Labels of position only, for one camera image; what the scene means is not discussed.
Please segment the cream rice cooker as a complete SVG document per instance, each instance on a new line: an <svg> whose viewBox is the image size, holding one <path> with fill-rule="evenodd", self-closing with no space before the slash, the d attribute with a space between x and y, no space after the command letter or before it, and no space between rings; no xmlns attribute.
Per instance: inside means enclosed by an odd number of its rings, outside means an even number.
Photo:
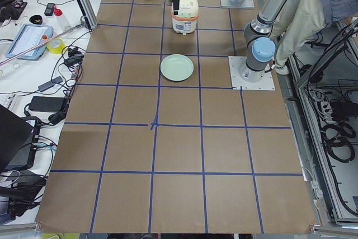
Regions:
<svg viewBox="0 0 358 239"><path fill-rule="evenodd" d="M197 0L180 0L178 15L173 14L172 27L179 34L190 34L196 30L199 17L199 4Z"/></svg>

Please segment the metal clamp rod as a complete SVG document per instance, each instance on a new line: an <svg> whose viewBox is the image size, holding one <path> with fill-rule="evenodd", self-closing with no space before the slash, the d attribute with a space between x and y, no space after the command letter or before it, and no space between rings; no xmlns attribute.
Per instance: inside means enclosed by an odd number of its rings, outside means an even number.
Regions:
<svg viewBox="0 0 358 239"><path fill-rule="evenodd" d="M37 60L45 50L45 45L57 38L60 38L78 29L85 28L85 23L80 22L61 33L54 34L54 28L49 25L23 24L17 35L12 39L4 56L1 65L15 59Z"/></svg>

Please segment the red capped squeeze bottle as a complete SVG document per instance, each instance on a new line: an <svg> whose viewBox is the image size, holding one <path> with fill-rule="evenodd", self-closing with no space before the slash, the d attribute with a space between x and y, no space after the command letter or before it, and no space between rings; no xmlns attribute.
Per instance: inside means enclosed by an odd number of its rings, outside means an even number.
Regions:
<svg viewBox="0 0 358 239"><path fill-rule="evenodd" d="M59 9L57 6L54 6L54 15L57 19L58 24L64 31L70 29L70 23L68 19L63 14L62 10Z"/></svg>

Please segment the black phone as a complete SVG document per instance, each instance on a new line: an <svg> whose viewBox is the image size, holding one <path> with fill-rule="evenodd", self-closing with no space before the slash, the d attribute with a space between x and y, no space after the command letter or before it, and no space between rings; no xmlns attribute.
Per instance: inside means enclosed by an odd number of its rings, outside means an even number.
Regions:
<svg viewBox="0 0 358 239"><path fill-rule="evenodd" d="M46 9L44 11L45 16L52 16L54 13L55 4L54 3L48 3L46 5Z"/></svg>

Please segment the yellow tape roll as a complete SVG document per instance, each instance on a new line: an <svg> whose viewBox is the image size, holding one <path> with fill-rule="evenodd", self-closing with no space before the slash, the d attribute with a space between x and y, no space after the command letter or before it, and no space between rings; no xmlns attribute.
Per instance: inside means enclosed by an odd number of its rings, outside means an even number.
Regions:
<svg viewBox="0 0 358 239"><path fill-rule="evenodd" d="M62 39L56 38L46 43L46 48L52 54L61 54L65 48L65 43Z"/></svg>

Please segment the black round cup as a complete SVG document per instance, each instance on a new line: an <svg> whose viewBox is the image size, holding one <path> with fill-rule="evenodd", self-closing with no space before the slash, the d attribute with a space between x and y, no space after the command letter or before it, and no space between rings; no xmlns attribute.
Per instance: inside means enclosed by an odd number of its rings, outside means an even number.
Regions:
<svg viewBox="0 0 358 239"><path fill-rule="evenodd" d="M41 15L33 15L29 18L29 21L35 25L41 25L43 23L43 17Z"/></svg>

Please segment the blue teach pendant tablet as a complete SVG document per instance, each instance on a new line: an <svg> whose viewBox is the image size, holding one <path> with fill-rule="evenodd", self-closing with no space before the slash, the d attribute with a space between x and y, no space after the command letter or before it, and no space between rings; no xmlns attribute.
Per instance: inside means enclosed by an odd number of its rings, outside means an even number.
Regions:
<svg viewBox="0 0 358 239"><path fill-rule="evenodd" d="M14 41L6 51L5 56L12 58L20 55L22 60L38 60L45 51L46 43L53 36L54 29L48 25L24 24Z"/></svg>

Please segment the person beige trousers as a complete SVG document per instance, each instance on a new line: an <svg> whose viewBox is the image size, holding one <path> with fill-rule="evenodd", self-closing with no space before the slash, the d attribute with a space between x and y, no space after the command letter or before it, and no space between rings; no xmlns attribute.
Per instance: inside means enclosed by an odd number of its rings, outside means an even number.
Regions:
<svg viewBox="0 0 358 239"><path fill-rule="evenodd" d="M357 0L287 0L272 26L272 39L284 35L274 56L276 73L288 75L288 57L314 34L356 13Z"/></svg>

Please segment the black laptop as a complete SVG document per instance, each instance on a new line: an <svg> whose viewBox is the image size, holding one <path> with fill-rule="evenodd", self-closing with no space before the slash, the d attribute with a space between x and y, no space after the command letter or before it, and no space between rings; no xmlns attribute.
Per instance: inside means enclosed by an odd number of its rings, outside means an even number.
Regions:
<svg viewBox="0 0 358 239"><path fill-rule="evenodd" d="M40 119L19 117L1 106L1 171L27 170L34 164Z"/></svg>

